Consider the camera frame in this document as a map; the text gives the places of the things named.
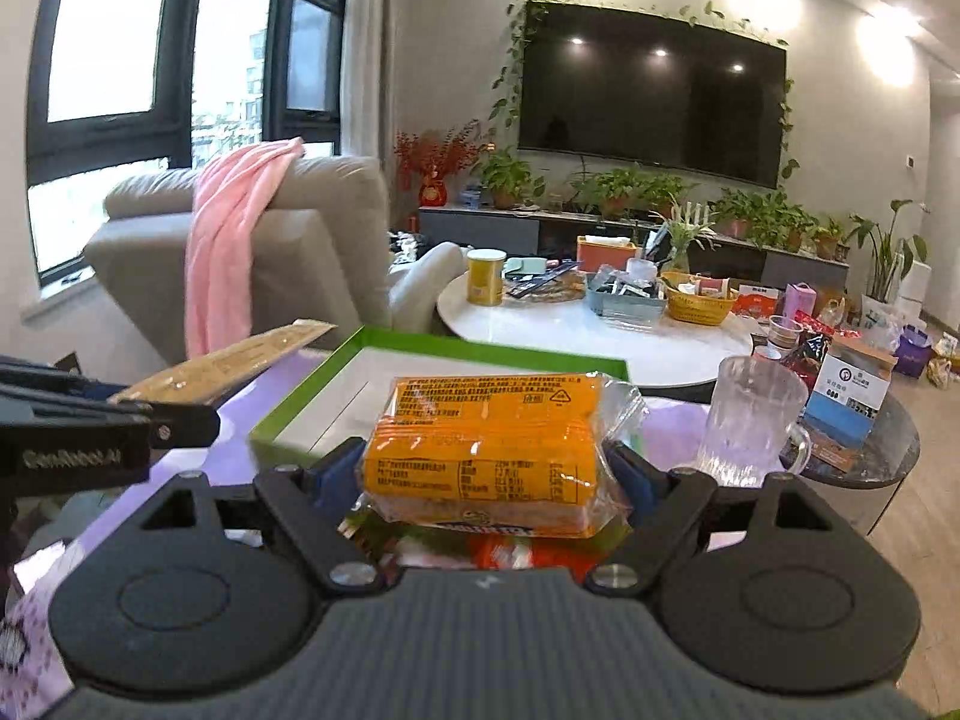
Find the orange snack package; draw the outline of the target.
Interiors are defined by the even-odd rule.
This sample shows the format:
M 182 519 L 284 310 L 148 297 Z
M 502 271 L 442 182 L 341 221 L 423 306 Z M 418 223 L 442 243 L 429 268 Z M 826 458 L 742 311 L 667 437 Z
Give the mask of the orange snack package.
M 401 377 L 358 481 L 387 522 L 588 539 L 630 512 L 604 442 L 646 417 L 640 389 L 604 372 Z

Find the tan snack bar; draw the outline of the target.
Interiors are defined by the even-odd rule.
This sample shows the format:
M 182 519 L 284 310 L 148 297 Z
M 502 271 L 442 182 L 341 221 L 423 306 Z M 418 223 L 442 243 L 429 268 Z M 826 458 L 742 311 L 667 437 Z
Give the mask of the tan snack bar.
M 267 371 L 285 359 L 335 330 L 335 325 L 319 320 L 299 319 L 285 327 L 259 333 L 230 344 L 220 351 L 189 359 L 169 367 L 142 382 L 110 395 L 109 403 L 172 403 L 172 405 L 212 405 L 236 385 Z

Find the purple floral tablecloth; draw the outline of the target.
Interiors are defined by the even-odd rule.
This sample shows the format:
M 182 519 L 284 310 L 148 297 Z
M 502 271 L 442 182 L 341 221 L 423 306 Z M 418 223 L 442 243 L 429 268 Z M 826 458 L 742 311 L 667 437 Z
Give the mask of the purple floral tablecloth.
M 89 491 L 76 493 L 60 504 L 60 499 L 44 499 L 37 502 L 29 512 L 28 525 L 34 520 L 43 526 L 37 528 L 26 543 L 28 568 L 28 591 L 11 590 L 7 611 L 3 619 L 2 645 L 20 647 L 29 645 L 25 660 L 13 671 L 5 671 L 13 660 L 14 650 L 2 652 L 2 718 L 36 718 L 62 697 L 71 683 L 60 656 L 51 650 L 47 658 L 47 645 L 52 647 L 49 626 L 46 622 L 47 608 L 53 590 L 59 587 L 65 575 L 99 546 L 140 504 L 176 473 L 187 470 L 202 470 L 212 483 L 241 484 L 251 481 L 257 470 L 247 434 L 270 411 L 277 408 L 296 387 L 316 369 L 325 367 L 327 353 L 302 351 L 277 362 L 239 394 L 233 395 L 220 406 L 221 431 L 210 449 L 171 450 L 156 463 L 146 483 L 133 484 L 127 491 Z M 356 353 L 355 359 L 347 362 L 347 374 L 337 377 L 347 383 L 363 385 L 359 395 L 376 395 L 368 405 L 358 406 L 363 422 L 360 434 L 366 436 L 373 429 L 374 411 L 379 413 L 387 398 L 387 388 L 392 379 L 400 376 L 493 376 L 494 372 L 521 372 L 511 367 L 496 367 L 481 362 L 459 361 L 439 356 L 412 355 L 368 346 Z M 713 395 L 713 382 L 690 387 L 654 387 L 644 390 L 651 416 L 643 429 L 649 433 L 654 422 L 662 419 L 658 410 L 667 408 L 656 398 L 690 403 L 709 403 Z

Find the clear glass mug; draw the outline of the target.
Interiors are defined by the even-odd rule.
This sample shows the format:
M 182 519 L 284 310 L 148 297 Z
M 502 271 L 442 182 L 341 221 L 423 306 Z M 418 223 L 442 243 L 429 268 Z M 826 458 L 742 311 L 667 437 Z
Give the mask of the clear glass mug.
M 799 424 L 807 398 L 805 383 L 779 362 L 725 359 L 693 466 L 727 488 L 761 488 L 771 473 L 800 475 L 814 448 Z

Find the white round coffee table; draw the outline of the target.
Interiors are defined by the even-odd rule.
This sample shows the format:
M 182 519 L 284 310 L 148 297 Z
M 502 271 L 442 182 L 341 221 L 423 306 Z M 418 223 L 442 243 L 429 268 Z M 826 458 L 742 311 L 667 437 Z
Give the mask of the white round coffee table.
M 631 382 L 652 388 L 713 382 L 722 361 L 754 351 L 750 333 L 736 316 L 726 317 L 718 327 L 664 317 L 652 327 L 633 328 L 597 317 L 582 299 L 506 299 L 485 307 L 467 301 L 466 277 L 455 278 L 443 289 L 436 309 L 449 330 L 464 340 L 621 359 Z

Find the yellow woven basket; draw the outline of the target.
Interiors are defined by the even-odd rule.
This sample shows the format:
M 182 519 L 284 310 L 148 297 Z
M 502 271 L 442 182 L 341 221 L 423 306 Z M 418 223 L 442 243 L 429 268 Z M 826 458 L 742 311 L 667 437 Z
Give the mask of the yellow woven basket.
M 731 314 L 739 297 L 731 286 L 700 291 L 701 278 L 681 271 L 664 271 L 661 281 L 665 289 L 665 312 L 677 322 L 698 327 L 719 327 Z

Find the black round side table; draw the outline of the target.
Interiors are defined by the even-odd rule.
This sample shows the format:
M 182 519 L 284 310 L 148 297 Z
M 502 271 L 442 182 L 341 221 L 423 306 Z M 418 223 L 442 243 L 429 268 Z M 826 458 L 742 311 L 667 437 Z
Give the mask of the black round side table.
M 838 470 L 817 454 L 800 477 L 856 532 L 870 535 L 900 491 L 921 455 L 918 427 L 895 395 L 884 406 L 853 466 Z

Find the grey blue plastic tray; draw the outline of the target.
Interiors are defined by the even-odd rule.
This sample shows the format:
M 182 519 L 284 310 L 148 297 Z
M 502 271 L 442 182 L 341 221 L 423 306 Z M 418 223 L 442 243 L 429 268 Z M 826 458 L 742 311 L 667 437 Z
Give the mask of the grey blue plastic tray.
M 664 290 L 658 280 L 635 278 L 604 265 L 586 278 L 586 302 L 597 317 L 652 327 L 664 315 Z

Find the blue white cardboard box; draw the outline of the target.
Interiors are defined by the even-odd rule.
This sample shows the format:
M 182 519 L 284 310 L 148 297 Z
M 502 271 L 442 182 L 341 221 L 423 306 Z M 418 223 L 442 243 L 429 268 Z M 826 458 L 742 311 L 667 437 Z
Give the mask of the blue white cardboard box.
M 887 351 L 857 338 L 833 338 L 807 400 L 805 421 L 844 447 L 861 447 L 882 410 L 894 367 Z

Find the pink small box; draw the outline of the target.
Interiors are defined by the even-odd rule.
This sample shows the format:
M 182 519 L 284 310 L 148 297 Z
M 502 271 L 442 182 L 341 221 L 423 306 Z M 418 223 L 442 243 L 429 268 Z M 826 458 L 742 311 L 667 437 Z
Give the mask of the pink small box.
M 807 283 L 789 283 L 784 291 L 784 305 L 782 315 L 786 319 L 794 320 L 799 314 L 812 317 L 814 315 L 817 291 Z

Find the yellow tin can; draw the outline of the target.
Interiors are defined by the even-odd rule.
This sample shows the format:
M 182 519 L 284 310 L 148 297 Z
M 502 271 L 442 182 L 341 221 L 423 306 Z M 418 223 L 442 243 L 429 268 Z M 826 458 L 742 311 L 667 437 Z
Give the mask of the yellow tin can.
M 467 301 L 473 305 L 503 302 L 503 268 L 506 254 L 500 249 L 467 252 Z

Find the pink towel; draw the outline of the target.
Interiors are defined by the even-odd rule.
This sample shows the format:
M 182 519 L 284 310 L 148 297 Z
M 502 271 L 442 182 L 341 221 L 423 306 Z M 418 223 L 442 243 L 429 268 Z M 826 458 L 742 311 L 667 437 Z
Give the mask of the pink towel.
M 301 138 L 241 146 L 210 161 L 194 188 L 185 246 L 185 351 L 189 359 L 239 343 L 252 332 L 252 234 Z

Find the large leafy floor plant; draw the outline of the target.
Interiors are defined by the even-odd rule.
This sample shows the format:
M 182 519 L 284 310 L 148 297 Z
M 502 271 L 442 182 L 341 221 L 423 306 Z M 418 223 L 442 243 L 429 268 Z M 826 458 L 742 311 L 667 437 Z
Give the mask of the large leafy floor plant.
M 910 206 L 919 208 L 923 215 L 929 213 L 929 208 L 924 203 L 913 199 L 893 199 L 889 203 L 890 219 L 887 224 L 878 223 L 867 216 L 850 216 L 853 229 L 848 232 L 846 241 L 854 241 L 857 249 L 867 249 L 871 254 L 866 294 L 874 301 L 887 302 L 895 278 L 903 280 L 913 270 L 913 266 L 928 261 L 928 243 L 921 234 L 896 234 L 900 211 Z

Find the red flower vase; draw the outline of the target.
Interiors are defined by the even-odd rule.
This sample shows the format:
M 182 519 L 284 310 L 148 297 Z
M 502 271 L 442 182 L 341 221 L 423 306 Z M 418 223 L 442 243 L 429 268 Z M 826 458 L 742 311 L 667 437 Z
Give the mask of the red flower vase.
M 398 187 L 410 190 L 413 177 L 418 176 L 418 204 L 444 206 L 449 198 L 446 181 L 472 169 L 480 151 L 482 127 L 478 119 L 446 132 L 398 132 L 394 143 Z

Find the black wall television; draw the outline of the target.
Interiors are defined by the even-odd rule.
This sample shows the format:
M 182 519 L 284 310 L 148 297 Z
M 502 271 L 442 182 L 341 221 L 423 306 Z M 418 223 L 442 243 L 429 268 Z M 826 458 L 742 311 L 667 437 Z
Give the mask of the black wall television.
M 526 39 L 517 144 L 773 187 L 788 55 L 722 29 L 550 4 Z

